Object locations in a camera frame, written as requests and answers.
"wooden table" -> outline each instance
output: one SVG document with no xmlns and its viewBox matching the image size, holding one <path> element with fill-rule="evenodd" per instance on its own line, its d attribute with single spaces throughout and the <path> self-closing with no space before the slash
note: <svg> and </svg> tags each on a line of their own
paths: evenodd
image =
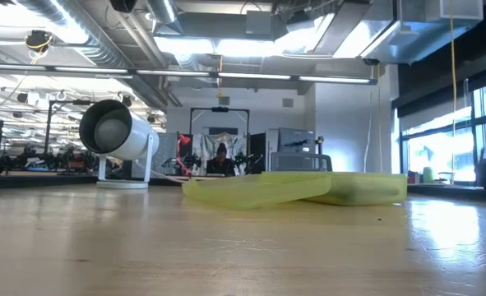
<svg viewBox="0 0 486 296">
<path fill-rule="evenodd" d="M 0 295 L 486 295 L 486 203 L 232 211 L 179 187 L 1 189 Z"/>
</svg>

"yellow plastic tray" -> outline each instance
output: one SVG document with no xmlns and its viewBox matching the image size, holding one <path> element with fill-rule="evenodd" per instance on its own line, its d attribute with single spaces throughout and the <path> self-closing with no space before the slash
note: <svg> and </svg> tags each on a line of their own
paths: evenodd
<svg viewBox="0 0 486 296">
<path fill-rule="evenodd" d="M 228 209 L 252 209 L 323 195 L 331 190 L 325 174 L 266 173 L 183 184 L 184 194 Z"/>
<path fill-rule="evenodd" d="M 290 174 L 295 172 L 267 172 L 264 174 Z M 373 206 L 402 202 L 407 198 L 407 178 L 402 174 L 306 172 L 303 174 L 329 176 L 332 188 L 308 201 L 338 206 Z"/>
</svg>

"fan stand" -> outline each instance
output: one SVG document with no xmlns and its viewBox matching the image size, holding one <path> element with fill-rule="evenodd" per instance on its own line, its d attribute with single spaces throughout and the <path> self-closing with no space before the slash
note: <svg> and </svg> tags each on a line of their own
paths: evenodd
<svg viewBox="0 0 486 296">
<path fill-rule="evenodd" d="M 147 189 L 150 182 L 151 159 L 153 157 L 153 134 L 147 137 L 147 156 L 144 172 L 144 181 L 132 180 L 107 180 L 105 178 L 105 167 L 108 159 L 107 155 L 100 155 L 100 165 L 98 167 L 98 182 L 96 187 L 108 189 Z"/>
</svg>

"table surface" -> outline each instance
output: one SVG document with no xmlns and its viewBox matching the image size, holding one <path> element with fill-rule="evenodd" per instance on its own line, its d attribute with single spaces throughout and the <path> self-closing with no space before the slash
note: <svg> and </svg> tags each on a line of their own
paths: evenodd
<svg viewBox="0 0 486 296">
<path fill-rule="evenodd" d="M 234 211 L 179 187 L 4 189 L 0 295 L 486 295 L 486 203 Z"/>
</svg>

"white cylindrical fan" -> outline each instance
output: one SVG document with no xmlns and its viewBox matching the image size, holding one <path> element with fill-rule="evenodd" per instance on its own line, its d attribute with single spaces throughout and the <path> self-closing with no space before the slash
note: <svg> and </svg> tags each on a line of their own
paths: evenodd
<svg viewBox="0 0 486 296">
<path fill-rule="evenodd" d="M 142 189 L 150 181 L 151 158 L 159 148 L 159 136 L 150 124 L 131 112 L 126 105 L 106 99 L 89 107 L 80 121 L 80 140 L 100 155 L 97 187 Z M 106 180 L 107 155 L 121 160 L 146 157 L 144 181 Z"/>
</svg>

